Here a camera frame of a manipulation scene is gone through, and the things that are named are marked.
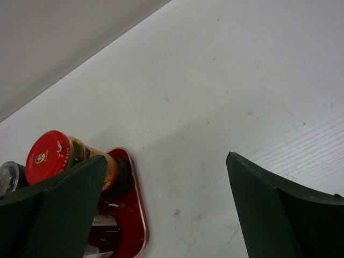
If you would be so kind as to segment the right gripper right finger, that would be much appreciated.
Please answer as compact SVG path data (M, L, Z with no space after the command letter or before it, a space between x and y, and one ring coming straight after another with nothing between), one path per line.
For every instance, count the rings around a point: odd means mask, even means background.
M249 257L343 257L343 197L230 152L228 177Z

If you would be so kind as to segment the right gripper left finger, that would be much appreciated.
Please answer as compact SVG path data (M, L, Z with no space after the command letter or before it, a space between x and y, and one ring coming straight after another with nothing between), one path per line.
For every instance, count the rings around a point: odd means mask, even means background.
M1 197L1 257L82 257L102 192L102 155Z

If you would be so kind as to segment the white pepper shaker jar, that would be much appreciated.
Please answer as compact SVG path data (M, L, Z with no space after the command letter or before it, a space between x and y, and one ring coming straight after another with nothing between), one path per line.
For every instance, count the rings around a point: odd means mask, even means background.
M23 165L13 161L1 165L1 196L29 185Z

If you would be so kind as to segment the red lid chili sauce jar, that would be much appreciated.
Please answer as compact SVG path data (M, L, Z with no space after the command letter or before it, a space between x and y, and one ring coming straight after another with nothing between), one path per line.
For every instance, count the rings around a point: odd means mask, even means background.
M107 161L102 192L117 196L127 191L132 175L124 158L88 147L81 140L57 130L44 133L33 144L26 159L25 177L29 184L36 184L96 155L104 156Z

